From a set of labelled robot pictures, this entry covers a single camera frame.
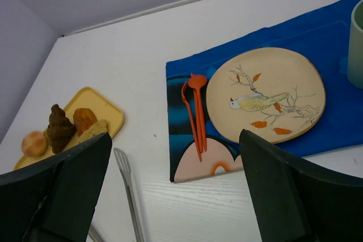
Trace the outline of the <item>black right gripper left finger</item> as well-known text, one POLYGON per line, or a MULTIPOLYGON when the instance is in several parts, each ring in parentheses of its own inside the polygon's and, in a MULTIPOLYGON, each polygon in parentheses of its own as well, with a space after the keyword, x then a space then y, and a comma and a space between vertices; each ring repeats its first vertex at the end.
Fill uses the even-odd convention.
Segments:
POLYGON ((112 139, 98 134, 1 175, 1 241, 86 241, 112 139))

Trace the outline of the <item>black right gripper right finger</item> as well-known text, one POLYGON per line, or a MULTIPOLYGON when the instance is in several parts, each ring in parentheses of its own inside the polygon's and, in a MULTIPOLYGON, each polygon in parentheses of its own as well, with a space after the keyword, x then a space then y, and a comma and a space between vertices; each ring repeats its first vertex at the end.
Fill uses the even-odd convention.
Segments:
POLYGON ((262 241, 362 241, 362 179, 295 156, 249 130, 240 154, 262 241))

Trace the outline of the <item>dark brown chocolate croissant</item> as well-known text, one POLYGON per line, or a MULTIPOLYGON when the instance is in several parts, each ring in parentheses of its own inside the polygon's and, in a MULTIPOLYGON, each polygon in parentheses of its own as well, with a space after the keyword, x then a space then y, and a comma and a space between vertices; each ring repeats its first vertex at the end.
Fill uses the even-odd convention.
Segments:
POLYGON ((66 117, 58 104, 51 107, 47 136, 54 154, 61 153, 76 132, 75 126, 66 117))

